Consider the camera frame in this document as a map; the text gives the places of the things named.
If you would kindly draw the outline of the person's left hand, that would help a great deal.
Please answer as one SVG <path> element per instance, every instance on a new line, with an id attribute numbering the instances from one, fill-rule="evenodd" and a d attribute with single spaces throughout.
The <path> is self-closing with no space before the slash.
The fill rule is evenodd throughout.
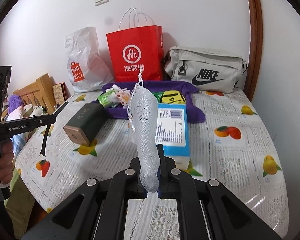
<path id="1" fill-rule="evenodd" d="M 11 140 L 2 142 L 0 157 L 0 182 L 8 184 L 13 177 L 14 163 L 13 144 Z"/>

